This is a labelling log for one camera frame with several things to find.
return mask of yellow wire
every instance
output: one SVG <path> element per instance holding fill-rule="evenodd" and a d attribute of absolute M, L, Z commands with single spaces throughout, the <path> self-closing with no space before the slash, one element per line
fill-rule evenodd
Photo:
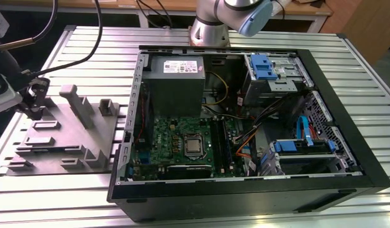
<path fill-rule="evenodd" d="M 221 80 L 221 82 L 225 84 L 227 94 L 225 94 L 225 97 L 220 101 L 211 103 L 211 104 L 203 104 L 203 106 L 217 105 L 228 98 L 228 95 L 229 95 L 229 86 L 228 86 L 225 80 L 221 78 L 221 76 L 219 76 L 219 74 L 213 73 L 212 71 L 207 71 L 207 73 L 213 74 Z"/>

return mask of motherboard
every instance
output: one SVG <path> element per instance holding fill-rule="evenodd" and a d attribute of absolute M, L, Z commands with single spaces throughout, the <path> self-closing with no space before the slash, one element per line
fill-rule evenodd
<path fill-rule="evenodd" d="M 232 157 L 237 134 L 237 122 L 231 118 L 155 119 L 152 148 L 136 154 L 133 179 L 241 176 L 243 161 Z"/>

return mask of slotted metal table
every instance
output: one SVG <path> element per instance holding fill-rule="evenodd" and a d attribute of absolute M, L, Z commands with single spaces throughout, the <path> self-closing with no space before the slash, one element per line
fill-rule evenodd
<path fill-rule="evenodd" d="M 79 60 L 91 52 L 96 27 L 68 26 L 44 68 Z M 121 104 L 113 154 L 123 140 L 131 84 L 139 45 L 188 46 L 187 29 L 104 28 L 103 41 L 91 60 L 52 72 L 48 95 L 58 103 L 63 84 L 76 84 L 91 103 L 111 98 Z M 366 142 L 390 176 L 390 89 L 348 39 L 336 34 L 261 32 L 252 38 L 231 32 L 232 47 L 306 48 L 350 113 Z M 18 143 L 31 121 L 16 114 L 0 139 L 0 225 L 12 227 L 109 227 L 136 224 L 107 202 L 111 174 L 6 176 Z M 179 220 L 152 224 L 161 227 L 390 227 L 390 188 L 357 197 L 336 207 L 306 214 Z"/>

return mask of cpu socket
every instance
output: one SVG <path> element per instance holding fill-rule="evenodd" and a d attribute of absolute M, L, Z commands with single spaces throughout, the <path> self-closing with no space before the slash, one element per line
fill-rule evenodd
<path fill-rule="evenodd" d="M 200 157 L 204 155 L 204 141 L 200 134 L 184 134 L 184 155 L 187 157 Z"/>

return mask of power supply label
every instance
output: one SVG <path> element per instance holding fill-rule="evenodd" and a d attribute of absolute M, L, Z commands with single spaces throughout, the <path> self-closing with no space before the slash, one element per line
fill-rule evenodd
<path fill-rule="evenodd" d="M 165 61 L 164 73 L 197 73 L 196 61 Z"/>

